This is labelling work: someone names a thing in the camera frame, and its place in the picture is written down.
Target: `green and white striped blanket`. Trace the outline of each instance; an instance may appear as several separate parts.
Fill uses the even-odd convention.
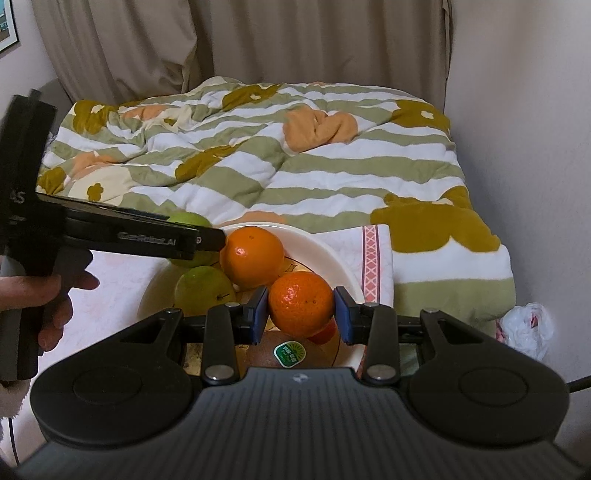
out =
[[[395,307],[468,322],[515,303],[509,254],[472,210],[449,121],[399,90],[244,85],[121,106],[83,101],[43,160],[41,192],[212,224],[390,227]]]

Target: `plastic bag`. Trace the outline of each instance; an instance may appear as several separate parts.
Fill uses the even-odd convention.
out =
[[[554,335],[552,318],[548,310],[539,303],[514,307],[497,325],[498,340],[539,361],[544,358]]]

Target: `person's hand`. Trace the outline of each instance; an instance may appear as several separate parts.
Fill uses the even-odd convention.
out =
[[[74,282],[73,288],[94,290],[99,280],[88,272],[83,272]],[[52,301],[60,292],[61,277],[1,277],[0,312],[3,310],[40,307]],[[64,325],[70,321],[74,311],[72,301],[67,297],[60,302],[51,318],[51,323],[44,325],[39,333],[38,342],[48,352],[57,346],[64,333]]]

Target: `wall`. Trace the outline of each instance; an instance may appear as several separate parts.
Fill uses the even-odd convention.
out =
[[[13,95],[27,95],[56,78],[30,0],[12,0],[20,43],[0,53],[0,118]]]
[[[518,303],[556,319],[547,361],[591,374],[591,2],[454,0],[446,113],[475,208],[512,255]],[[558,442],[591,463],[591,391]]]

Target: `blue gripper pad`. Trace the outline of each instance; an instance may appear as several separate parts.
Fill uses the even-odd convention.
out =
[[[258,345],[261,343],[262,335],[265,333],[265,327],[267,325],[267,319],[269,318],[269,306],[268,300],[269,298],[269,289],[265,288],[262,295],[260,295],[258,299],[258,303],[256,304],[255,313],[254,313],[254,324],[252,327],[252,344]]]
[[[344,287],[336,287],[333,290],[333,295],[335,297],[335,320],[340,337],[347,345],[353,345],[355,340],[353,338],[351,309],[358,308],[358,306]]]

